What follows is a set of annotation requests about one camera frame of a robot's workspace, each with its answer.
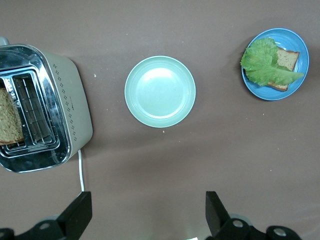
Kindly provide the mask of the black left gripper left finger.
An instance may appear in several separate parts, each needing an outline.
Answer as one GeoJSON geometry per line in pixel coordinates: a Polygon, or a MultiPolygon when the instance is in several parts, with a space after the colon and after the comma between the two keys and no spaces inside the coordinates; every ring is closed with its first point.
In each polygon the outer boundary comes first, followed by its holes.
{"type": "Polygon", "coordinates": [[[83,191],[56,218],[42,220],[22,234],[0,228],[0,240],[79,240],[91,219],[92,194],[83,191]]]}

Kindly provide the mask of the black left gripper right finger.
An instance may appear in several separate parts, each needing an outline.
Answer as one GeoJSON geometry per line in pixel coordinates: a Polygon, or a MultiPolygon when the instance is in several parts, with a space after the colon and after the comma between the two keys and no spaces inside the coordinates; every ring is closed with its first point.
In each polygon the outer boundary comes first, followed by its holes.
{"type": "Polygon", "coordinates": [[[271,225],[265,232],[239,217],[231,217],[215,191],[205,195],[205,218],[211,236],[205,240],[302,240],[292,229],[271,225]]]}

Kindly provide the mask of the brown bread slice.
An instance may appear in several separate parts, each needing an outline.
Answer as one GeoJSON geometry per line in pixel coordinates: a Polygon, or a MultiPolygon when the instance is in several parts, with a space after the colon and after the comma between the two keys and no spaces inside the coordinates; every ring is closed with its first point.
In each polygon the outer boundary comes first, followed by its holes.
{"type": "Polygon", "coordinates": [[[17,107],[5,88],[0,88],[0,146],[24,139],[17,107]]]}
{"type": "MultiPolygon", "coordinates": [[[[279,66],[286,67],[291,72],[293,72],[295,69],[297,60],[299,58],[299,55],[300,55],[300,53],[297,51],[285,50],[281,47],[278,47],[277,63],[279,66]]],[[[286,84],[286,85],[276,84],[276,83],[270,81],[267,86],[271,87],[275,90],[281,91],[281,92],[286,92],[288,90],[289,85],[288,84],[286,84]]]]}

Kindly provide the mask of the green lettuce leaf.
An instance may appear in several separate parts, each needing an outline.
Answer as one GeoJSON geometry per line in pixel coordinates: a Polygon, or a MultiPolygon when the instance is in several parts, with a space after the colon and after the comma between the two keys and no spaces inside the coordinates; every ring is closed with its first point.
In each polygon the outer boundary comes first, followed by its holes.
{"type": "Polygon", "coordinates": [[[278,47],[274,39],[266,37],[255,40],[246,48],[240,65],[250,81],[259,86],[268,86],[269,82],[289,85],[304,76],[302,72],[278,65],[278,47]]]}

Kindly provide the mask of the light green round plate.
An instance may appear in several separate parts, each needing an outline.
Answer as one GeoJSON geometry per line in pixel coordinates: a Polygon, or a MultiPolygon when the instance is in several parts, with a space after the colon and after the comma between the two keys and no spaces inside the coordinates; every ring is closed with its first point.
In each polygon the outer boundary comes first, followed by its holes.
{"type": "Polygon", "coordinates": [[[137,63],[124,86],[130,113],[153,128],[171,127],[185,119],[194,106],[196,93],[190,70],[179,60],[164,55],[137,63]]]}

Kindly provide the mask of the blue round plate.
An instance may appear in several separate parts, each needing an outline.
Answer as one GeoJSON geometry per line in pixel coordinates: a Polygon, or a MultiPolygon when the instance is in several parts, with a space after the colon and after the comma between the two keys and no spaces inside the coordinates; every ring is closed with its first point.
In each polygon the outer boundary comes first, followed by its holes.
{"type": "Polygon", "coordinates": [[[293,71],[303,73],[304,76],[289,84],[286,91],[279,91],[270,86],[259,86],[253,83],[247,78],[244,69],[241,70],[242,78],[248,90],[256,97],[266,101],[282,100],[295,93],[303,84],[309,71],[309,50],[304,40],[297,33],[286,28],[271,28],[263,31],[253,38],[248,45],[251,46],[254,41],[263,38],[274,39],[276,45],[284,50],[299,52],[299,57],[293,71]]]}

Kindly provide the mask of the beige chrome toaster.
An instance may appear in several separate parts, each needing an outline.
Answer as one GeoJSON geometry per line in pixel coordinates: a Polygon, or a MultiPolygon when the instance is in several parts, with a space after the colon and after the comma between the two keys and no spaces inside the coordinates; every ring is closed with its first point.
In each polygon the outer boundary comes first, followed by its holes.
{"type": "Polygon", "coordinates": [[[89,107],[68,58],[0,36],[0,88],[13,100],[24,139],[0,145],[0,165],[15,173],[65,163],[92,137],[89,107]]]}

